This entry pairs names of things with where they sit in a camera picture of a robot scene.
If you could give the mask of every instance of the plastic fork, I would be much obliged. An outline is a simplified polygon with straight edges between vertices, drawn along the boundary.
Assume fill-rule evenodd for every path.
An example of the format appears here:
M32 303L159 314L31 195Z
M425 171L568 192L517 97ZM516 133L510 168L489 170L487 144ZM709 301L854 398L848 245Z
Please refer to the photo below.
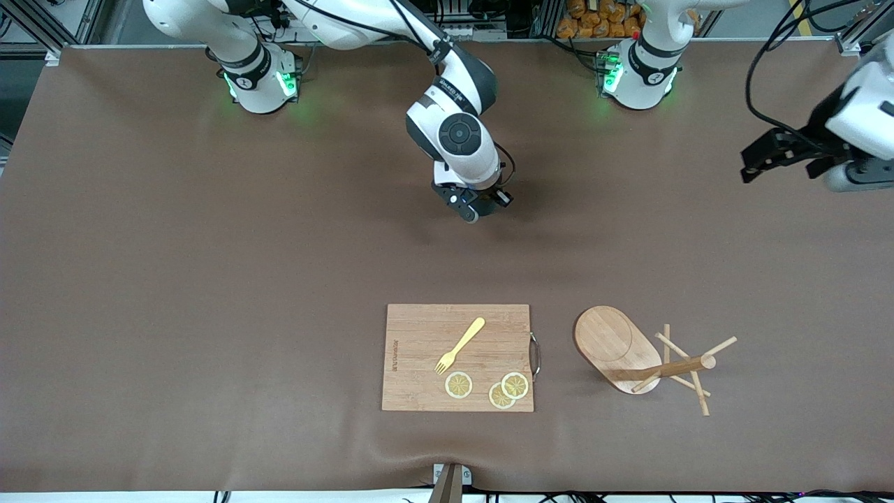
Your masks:
M485 325L484 318L475 318L475 321L472 321L472 324L468 326L468 330L463 334L462 338L449 352L445 353L444 356L441 357L441 360L438 361L438 364L435 365L434 371L441 375L453 365L453 362L456 360L456 353L460 352L468 341L472 340L472 337L475 336L478 332L481 331L481 328Z

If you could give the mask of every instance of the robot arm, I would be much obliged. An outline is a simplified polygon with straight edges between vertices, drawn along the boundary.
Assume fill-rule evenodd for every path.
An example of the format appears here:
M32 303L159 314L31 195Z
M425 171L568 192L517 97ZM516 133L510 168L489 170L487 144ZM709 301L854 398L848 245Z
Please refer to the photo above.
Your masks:
M646 22L637 39L627 39L608 49L618 55L614 72L597 77L603 93L623 106L645 110L671 92L677 61L695 29L687 10L730 9L748 0L637 0L646 11Z
M874 47L798 132L773 128L742 150L742 181L806 159L835 192L894 187L894 37Z
M349 50L397 35L443 68L407 112L407 132L434 161L432 188L472 223L512 201L502 190L502 163L479 116L497 95L493 71L453 43L407 0L283 0L327 47Z
M496 77L486 64L455 45L408 0L283 4L328 47L348 50L398 36L424 49L443 72L407 112L407 132L434 161L432 188L468 222L509 205L503 163L479 119L497 95ZM207 44L233 98L249 112L266 114L297 96L296 61L227 15L255 7L257 0L143 0L156 28Z

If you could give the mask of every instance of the brown tablecloth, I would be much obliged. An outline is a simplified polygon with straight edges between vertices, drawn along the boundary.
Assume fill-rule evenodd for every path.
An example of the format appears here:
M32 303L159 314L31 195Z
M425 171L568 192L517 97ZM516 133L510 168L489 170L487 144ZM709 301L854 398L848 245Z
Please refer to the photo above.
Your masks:
M519 174L474 226L429 188L415 49L321 50L298 105L230 103L200 50L66 50L0 179L2 490L414 486L894 490L894 192L834 194L738 153L757 45L694 43L646 112L546 44L470 50ZM793 42L761 109L803 124L853 59ZM529 303L536 412L380 411L387 303ZM624 395L580 357L617 307L705 372Z

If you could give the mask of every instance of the dried lemon slice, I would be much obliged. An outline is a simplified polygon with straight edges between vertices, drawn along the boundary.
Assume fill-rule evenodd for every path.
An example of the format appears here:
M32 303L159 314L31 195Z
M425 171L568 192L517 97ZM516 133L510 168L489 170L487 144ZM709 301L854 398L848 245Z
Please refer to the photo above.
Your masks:
M487 395L491 399L491 405L500 410L506 410L515 405L515 400L503 394L500 384L499 382L494 383Z
M465 398L472 392L472 378L466 372L454 372L447 376L444 389L454 398Z
M527 395L530 386L527 384L527 378L524 374L518 372L510 372L503 377L500 382L500 388L505 396L513 400L521 400Z

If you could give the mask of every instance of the wooden stick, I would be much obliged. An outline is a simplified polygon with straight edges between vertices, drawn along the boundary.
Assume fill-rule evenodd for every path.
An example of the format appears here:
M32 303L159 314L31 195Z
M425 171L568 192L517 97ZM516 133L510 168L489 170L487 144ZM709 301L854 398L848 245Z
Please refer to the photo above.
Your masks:
M732 343L734 343L734 342L736 342L736 341L738 341L738 339L736 339L735 337L730 337L730 338L728 338L727 340L721 342L720 344L718 344L718 345L712 347L711 349L709 349L708 351L706 351L705 354L709 354L709 355L711 355L711 356L714 356L714 355L717 354L721 349L725 349L725 348L729 347Z
M635 375L635 379L645 379L656 372L660 374L658 377L679 376L680 374L685 374L690 371L713 369L716 365L717 360L715 360L713 356L705 356L702 354L694 358L672 363L662 363L661 365L655 365L648 369L635 371L635 374L631 374L630 377L632 378Z
M696 390L695 384L692 384L691 382L681 378L680 376L668 376L668 377L670 379L677 381L678 383L682 384L683 386L685 386L689 389ZM702 393L704 393L705 396L711 397L711 393L708 393L707 389L702 389Z
M683 351L682 349L678 348L677 345L675 345L674 343L672 343L671 340L668 339L667 337L665 337L665 336L663 336L663 335L661 335L661 334L655 334L655 336L658 337L658 340L662 341L662 342L664 343L664 345L666 345L666 346L668 346L670 349L672 349L672 350L674 351L674 353L679 354L679 355L682 356L683 358L689 358L689 355L686 354L685 351Z
M698 372L691 371L692 383L696 386L696 394L698 395L698 404L702 406L702 415L707 417L711 415L708 412L708 401L704 399L704 390L702 389L702 381L698 380Z
M668 325L667 323L664 324L664 336L668 340L671 340L671 325ZM671 348L668 345L664 345L664 362L671 362Z
M634 386L631 391L633 391L634 393L639 393L640 391L643 390L643 388L652 384L656 379L660 378L661 376L662 376L662 374L660 372L656 372L656 373L652 374L651 376L645 378L645 380L643 382Z

